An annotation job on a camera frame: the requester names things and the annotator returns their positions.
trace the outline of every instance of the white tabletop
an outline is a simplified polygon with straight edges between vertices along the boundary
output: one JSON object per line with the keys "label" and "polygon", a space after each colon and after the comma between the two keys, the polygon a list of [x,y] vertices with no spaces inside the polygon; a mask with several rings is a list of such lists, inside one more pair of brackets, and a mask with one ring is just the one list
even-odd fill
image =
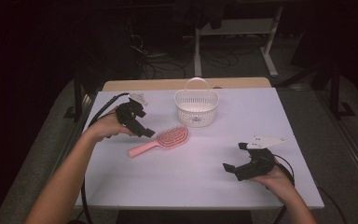
{"label": "white tabletop", "polygon": [[[252,210],[282,206],[269,190],[249,180],[238,181],[223,168],[223,163],[248,163],[249,153],[240,150],[238,143],[248,142],[257,134],[286,139],[268,149],[291,163],[296,188],[308,207],[324,207],[276,90],[216,91],[220,101],[214,123],[189,128],[190,138],[184,145],[154,147],[131,158],[128,149],[155,140],[156,134],[151,138],[122,134],[98,143],[86,173],[88,204],[116,209]],[[160,133],[180,124],[173,100],[176,91],[131,92],[143,93],[148,102],[146,115],[137,118],[144,127]],[[87,123],[120,93],[99,92]],[[110,108],[126,102],[128,97],[123,96]]]}

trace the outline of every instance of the person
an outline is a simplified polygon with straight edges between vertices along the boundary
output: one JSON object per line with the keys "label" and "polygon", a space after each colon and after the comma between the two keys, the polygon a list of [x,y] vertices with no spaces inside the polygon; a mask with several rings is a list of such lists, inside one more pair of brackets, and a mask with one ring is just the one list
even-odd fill
{"label": "person", "polygon": [[[67,223],[81,190],[93,149],[105,137],[120,133],[135,135],[118,122],[115,109],[89,126],[39,194],[25,223]],[[268,188],[286,205],[293,223],[316,223],[302,197],[278,166],[267,175],[257,176],[252,180]]]}

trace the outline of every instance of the pink hairbrush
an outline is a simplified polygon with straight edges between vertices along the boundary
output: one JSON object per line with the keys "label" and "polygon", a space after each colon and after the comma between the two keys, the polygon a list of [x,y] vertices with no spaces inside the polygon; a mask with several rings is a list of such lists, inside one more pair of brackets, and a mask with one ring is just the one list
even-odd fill
{"label": "pink hairbrush", "polygon": [[134,147],[130,149],[129,153],[131,157],[136,157],[152,147],[163,147],[166,149],[171,149],[184,144],[187,141],[188,137],[189,134],[186,126],[174,127],[167,131],[159,133],[157,135],[156,140],[154,140],[153,142],[146,143],[139,147]]}

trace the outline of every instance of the white device part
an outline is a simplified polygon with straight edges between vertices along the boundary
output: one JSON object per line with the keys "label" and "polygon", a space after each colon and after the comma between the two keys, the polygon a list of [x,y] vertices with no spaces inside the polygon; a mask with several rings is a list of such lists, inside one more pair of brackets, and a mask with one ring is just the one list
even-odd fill
{"label": "white device part", "polygon": [[252,141],[248,143],[246,147],[248,149],[261,149],[266,147],[272,147],[284,142],[286,142],[284,138],[255,135],[255,137],[252,139]]}
{"label": "white device part", "polygon": [[130,99],[138,102],[141,105],[147,105],[147,101],[145,100],[143,93],[130,93]]}

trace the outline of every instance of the plastic basket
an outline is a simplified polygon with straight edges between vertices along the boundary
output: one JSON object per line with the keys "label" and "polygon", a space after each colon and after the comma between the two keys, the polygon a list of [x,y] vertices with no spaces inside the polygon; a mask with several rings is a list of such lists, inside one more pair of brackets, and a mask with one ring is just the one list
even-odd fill
{"label": "plastic basket", "polygon": [[[206,84],[205,90],[188,90],[190,82],[202,81]],[[175,94],[175,103],[179,120],[188,127],[205,127],[213,123],[216,117],[216,107],[219,95],[211,91],[208,83],[200,78],[193,77],[185,85],[185,89]]]}

